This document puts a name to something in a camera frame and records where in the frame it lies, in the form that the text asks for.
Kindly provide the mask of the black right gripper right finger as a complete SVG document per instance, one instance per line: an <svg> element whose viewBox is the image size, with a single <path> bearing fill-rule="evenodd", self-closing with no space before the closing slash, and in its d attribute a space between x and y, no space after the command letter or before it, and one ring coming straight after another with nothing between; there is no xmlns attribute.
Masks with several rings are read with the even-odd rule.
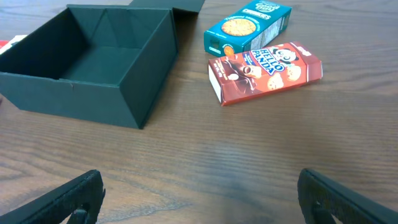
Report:
<svg viewBox="0 0 398 224"><path fill-rule="evenodd" d="M298 182L298 201L306 224L397 224L397 212L314 171L303 169Z"/></svg>

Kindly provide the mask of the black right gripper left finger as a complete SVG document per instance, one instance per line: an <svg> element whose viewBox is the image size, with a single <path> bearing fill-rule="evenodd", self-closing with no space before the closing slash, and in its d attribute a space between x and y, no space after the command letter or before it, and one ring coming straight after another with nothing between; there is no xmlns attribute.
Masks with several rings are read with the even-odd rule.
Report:
<svg viewBox="0 0 398 224"><path fill-rule="evenodd" d="M88 172L1 216L1 223L96 223L103 203L101 173Z"/></svg>

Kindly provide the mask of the red Hello Panda box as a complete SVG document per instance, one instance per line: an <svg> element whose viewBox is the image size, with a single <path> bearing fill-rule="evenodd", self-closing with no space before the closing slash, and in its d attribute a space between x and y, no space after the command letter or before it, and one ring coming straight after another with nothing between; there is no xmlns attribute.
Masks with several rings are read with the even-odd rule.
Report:
<svg viewBox="0 0 398 224"><path fill-rule="evenodd" d="M323 77L322 61L300 42L264 47L208 61L221 105L291 90Z"/></svg>

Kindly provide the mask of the red Hacks candy bag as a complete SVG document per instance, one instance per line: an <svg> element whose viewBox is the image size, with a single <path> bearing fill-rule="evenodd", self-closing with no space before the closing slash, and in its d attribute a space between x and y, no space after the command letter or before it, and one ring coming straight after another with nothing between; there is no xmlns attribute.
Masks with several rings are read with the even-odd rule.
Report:
<svg viewBox="0 0 398 224"><path fill-rule="evenodd" d="M3 54L5 51L9 50L25 37L27 37L27 35L16 35L12 40L2 40L0 42L0 54Z"/></svg>

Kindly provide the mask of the teal Chunkies cookie box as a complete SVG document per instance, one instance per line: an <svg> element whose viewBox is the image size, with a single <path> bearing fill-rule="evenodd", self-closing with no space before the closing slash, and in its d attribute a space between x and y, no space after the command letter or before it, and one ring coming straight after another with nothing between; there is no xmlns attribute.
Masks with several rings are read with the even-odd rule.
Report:
<svg viewBox="0 0 398 224"><path fill-rule="evenodd" d="M204 32L204 49L216 57L265 47L286 30L292 8L255 0Z"/></svg>

